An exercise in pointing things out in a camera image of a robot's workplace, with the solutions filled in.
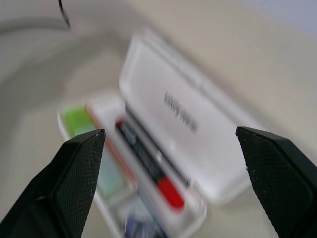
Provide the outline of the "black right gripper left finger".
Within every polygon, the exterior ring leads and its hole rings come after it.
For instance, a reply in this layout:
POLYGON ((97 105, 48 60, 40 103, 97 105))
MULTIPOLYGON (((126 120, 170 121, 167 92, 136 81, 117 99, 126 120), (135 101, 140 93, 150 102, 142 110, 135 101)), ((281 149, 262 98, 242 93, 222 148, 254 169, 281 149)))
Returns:
POLYGON ((0 222, 0 238, 81 238, 105 139, 96 129, 64 142, 0 222))

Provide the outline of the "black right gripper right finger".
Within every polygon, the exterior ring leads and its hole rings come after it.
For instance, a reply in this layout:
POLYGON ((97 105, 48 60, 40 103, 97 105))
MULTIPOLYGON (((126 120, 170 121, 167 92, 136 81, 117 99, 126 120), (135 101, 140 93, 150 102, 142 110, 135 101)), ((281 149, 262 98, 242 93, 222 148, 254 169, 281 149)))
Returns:
POLYGON ((289 139, 239 126, 252 189, 279 238, 317 238, 317 166, 289 139))

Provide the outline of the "green highlighter pen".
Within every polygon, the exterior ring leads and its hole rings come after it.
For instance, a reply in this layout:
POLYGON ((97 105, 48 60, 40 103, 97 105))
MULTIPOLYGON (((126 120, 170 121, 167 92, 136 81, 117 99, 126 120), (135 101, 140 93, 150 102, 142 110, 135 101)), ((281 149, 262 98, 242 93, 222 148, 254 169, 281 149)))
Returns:
MULTIPOLYGON (((60 114, 60 118, 70 137, 96 129, 84 106, 66 109, 60 114)), ((123 172, 120 170, 110 150, 104 147, 97 184, 99 193, 105 199, 110 199, 119 194, 125 185, 123 172)))

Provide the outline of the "red capped black marker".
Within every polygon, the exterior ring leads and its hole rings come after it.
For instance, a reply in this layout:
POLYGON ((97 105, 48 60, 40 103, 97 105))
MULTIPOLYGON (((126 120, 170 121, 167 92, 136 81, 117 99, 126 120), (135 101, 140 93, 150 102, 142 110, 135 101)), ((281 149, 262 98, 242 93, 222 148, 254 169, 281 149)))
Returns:
POLYGON ((176 211, 183 210, 185 207, 183 196, 163 171, 157 159, 147 149, 137 132, 124 120, 116 121, 115 129, 171 208, 176 211))

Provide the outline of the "white plastic case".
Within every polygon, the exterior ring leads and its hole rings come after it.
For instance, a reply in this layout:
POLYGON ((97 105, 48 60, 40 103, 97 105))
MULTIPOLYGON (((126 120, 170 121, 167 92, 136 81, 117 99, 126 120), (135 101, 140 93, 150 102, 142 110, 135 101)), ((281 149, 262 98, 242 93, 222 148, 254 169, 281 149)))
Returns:
POLYGON ((208 205, 225 205, 249 186, 236 127, 253 119, 177 51, 150 31, 133 35, 119 78, 106 90, 57 113, 84 106, 96 128, 106 131, 126 185, 94 201, 114 238, 189 238, 204 222, 208 205), (143 170, 115 122, 124 120, 159 162, 185 200, 176 211, 143 170))

